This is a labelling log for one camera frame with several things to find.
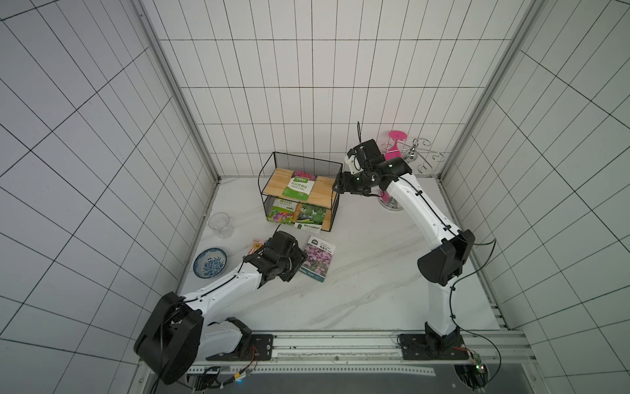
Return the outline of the orange striped seed bag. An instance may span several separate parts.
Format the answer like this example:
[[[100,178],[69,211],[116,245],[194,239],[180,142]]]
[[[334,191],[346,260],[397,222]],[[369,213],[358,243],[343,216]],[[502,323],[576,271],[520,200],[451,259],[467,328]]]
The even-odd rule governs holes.
[[[254,239],[251,248],[249,249],[248,255],[254,254],[257,250],[265,246],[266,241],[263,239]]]

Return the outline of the purple flower seed bag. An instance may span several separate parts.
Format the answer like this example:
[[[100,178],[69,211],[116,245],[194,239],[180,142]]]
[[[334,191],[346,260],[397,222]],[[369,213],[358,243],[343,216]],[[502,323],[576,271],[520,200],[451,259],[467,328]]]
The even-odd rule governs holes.
[[[307,259],[301,265],[300,272],[318,282],[324,282],[335,251],[336,246],[333,244],[319,237],[310,236],[304,247]]]

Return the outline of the green white impatiens seed bag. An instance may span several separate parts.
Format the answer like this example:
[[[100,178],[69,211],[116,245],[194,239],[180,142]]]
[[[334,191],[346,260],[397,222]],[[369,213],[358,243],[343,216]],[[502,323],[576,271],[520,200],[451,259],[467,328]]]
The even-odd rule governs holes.
[[[315,181],[308,177],[292,177],[282,195],[297,201],[307,201],[314,184]]]

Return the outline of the green pink flower seed bag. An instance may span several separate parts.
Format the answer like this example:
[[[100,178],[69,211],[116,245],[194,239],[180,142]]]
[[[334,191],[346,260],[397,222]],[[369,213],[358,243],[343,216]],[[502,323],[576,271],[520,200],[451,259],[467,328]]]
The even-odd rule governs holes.
[[[275,198],[267,213],[267,221],[279,224],[292,224],[298,203]]]

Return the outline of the green vegetable seed bag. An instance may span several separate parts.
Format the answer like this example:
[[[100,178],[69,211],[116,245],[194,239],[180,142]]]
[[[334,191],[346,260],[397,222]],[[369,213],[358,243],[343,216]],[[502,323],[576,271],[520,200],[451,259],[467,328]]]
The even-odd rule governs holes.
[[[296,210],[294,227],[313,234],[320,233],[326,218],[326,208],[300,204]]]

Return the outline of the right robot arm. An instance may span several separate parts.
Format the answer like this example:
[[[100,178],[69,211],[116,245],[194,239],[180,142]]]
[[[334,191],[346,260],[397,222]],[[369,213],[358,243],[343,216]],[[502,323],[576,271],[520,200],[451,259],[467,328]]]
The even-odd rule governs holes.
[[[430,251],[417,262],[419,272],[431,283],[425,333],[432,351],[444,351],[460,338],[451,311],[451,290],[475,243],[474,234],[449,220],[419,185],[407,162],[398,157],[385,159],[376,141],[350,149],[345,161],[349,171],[336,177],[334,191],[373,196],[372,189],[379,187],[410,216],[428,243]]]

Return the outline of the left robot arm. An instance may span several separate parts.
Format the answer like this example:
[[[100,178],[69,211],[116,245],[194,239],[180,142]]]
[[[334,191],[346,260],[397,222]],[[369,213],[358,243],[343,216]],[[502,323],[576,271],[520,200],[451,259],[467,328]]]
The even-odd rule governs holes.
[[[255,360],[252,330],[234,317],[219,322],[218,314],[276,278],[290,282],[307,258],[294,236],[276,231],[217,283],[186,295],[163,295],[141,330],[134,352],[165,385],[175,383],[196,362],[219,356]]]

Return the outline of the clear glass cup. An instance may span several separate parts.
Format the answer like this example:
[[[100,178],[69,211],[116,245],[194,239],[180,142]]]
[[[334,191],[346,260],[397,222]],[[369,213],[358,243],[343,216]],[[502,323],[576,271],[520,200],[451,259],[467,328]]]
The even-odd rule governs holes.
[[[231,237],[234,232],[231,217],[228,213],[215,213],[208,219],[207,225],[221,239]]]

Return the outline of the small electronics board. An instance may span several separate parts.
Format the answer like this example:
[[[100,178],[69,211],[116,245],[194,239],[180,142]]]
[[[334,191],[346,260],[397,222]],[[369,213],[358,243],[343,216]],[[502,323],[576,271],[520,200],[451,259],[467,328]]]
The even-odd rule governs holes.
[[[488,370],[484,364],[460,365],[459,377],[472,390],[484,388],[489,380]]]

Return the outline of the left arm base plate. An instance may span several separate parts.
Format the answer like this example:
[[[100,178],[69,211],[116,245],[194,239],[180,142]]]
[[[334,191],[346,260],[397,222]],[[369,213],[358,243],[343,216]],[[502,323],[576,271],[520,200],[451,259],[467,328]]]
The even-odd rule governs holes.
[[[219,353],[206,357],[206,361],[270,361],[272,359],[274,336],[253,334],[244,336],[231,353]]]

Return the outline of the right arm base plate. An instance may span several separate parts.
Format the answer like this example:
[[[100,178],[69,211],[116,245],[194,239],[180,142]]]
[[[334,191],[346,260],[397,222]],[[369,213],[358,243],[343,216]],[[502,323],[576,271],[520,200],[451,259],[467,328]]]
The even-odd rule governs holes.
[[[459,332],[445,337],[436,334],[400,334],[398,345],[405,361],[467,361],[470,355],[463,348]]]

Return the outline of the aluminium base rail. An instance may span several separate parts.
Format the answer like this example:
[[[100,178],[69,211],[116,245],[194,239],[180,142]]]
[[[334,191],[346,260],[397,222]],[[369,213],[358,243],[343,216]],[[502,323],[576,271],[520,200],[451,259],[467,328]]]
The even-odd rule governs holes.
[[[200,361],[184,376],[201,374],[212,366],[228,366],[240,377],[247,370],[279,373],[415,374],[424,364],[484,364],[489,380],[501,374],[510,364],[521,364],[533,391],[547,393],[549,388],[523,333],[510,330],[462,331],[463,348],[470,355],[467,361],[405,361],[397,338],[400,334],[426,334],[424,331],[252,331],[272,334],[270,361]]]

